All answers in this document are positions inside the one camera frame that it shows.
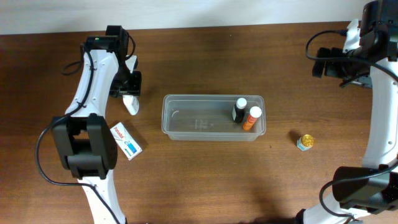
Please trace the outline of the dark bottle white cap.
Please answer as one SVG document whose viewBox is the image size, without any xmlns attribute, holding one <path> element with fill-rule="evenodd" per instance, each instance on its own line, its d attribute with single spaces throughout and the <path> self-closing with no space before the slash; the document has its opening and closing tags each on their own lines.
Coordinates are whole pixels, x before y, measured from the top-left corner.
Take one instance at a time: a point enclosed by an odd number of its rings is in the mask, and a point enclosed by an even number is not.
<svg viewBox="0 0 398 224">
<path fill-rule="evenodd" d="M 235 123 L 241 123 L 246 113 L 247 101 L 245 98 L 238 98 L 234 104 L 232 116 Z"/>
</svg>

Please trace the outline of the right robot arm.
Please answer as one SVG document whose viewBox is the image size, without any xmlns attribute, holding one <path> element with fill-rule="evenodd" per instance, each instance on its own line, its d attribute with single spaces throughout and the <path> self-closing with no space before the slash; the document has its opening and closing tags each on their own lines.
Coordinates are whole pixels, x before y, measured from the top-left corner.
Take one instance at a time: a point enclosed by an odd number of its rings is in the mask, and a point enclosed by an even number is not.
<svg viewBox="0 0 398 224">
<path fill-rule="evenodd" d="M 320 48 L 314 77 L 342 79 L 340 87 L 372 90 L 371 129 L 361 167 L 339 167 L 320 190 L 320 203 L 298 212 L 295 223 L 361 223 L 397 210 L 397 1 L 371 1 L 361 20 L 337 34 L 343 48 Z"/>
</svg>

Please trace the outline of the orange Redoxon tube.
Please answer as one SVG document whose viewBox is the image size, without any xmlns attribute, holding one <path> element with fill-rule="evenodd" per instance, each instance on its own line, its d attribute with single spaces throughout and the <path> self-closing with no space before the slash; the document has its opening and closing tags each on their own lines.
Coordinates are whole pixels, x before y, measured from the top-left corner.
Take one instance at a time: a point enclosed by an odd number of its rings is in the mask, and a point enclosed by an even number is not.
<svg viewBox="0 0 398 224">
<path fill-rule="evenodd" d="M 245 131 L 250 131 L 251 128 L 254 126 L 255 122 L 258 118 L 262 115 L 262 110 L 258 106 L 253 106 L 249 110 L 249 115 L 247 117 L 246 122 L 243 124 L 243 129 Z"/>
</svg>

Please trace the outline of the white Panadol medicine box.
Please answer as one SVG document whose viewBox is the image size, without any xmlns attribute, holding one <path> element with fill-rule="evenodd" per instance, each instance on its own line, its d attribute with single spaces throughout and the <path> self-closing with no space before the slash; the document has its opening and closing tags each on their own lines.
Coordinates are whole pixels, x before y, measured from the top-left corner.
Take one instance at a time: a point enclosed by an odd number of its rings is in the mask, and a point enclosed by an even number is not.
<svg viewBox="0 0 398 224">
<path fill-rule="evenodd" d="M 110 128 L 110 131 L 116 141 L 116 144 L 126 155 L 129 161 L 134 159 L 142 152 L 142 148 L 129 134 L 128 130 L 125 128 L 122 122 L 119 122 L 118 124 Z"/>
</svg>

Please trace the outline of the white spray bottle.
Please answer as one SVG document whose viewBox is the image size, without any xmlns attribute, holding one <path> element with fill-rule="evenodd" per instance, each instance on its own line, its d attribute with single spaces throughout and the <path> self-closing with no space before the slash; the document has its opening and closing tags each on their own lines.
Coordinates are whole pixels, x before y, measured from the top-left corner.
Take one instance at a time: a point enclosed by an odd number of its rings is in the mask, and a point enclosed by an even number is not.
<svg viewBox="0 0 398 224">
<path fill-rule="evenodd" d="M 123 103 L 127 108 L 130 115 L 134 116 L 139 111 L 139 101 L 136 96 L 132 95 L 123 95 Z"/>
</svg>

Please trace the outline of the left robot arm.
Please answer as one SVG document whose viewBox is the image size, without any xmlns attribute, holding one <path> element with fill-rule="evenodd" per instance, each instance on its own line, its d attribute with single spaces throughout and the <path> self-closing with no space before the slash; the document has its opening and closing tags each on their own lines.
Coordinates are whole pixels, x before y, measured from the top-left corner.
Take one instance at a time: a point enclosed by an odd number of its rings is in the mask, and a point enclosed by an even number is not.
<svg viewBox="0 0 398 224">
<path fill-rule="evenodd" d="M 76 62 L 82 72 L 65 115 L 54 117 L 52 132 L 60 162 L 86 194 L 95 223 L 126 223 L 118 202 L 113 171 L 118 159 L 115 135 L 105 120 L 109 97 L 122 98 L 131 114 L 138 111 L 142 75 L 128 50 L 135 41 L 121 26 L 92 35 L 80 47 Z"/>
</svg>

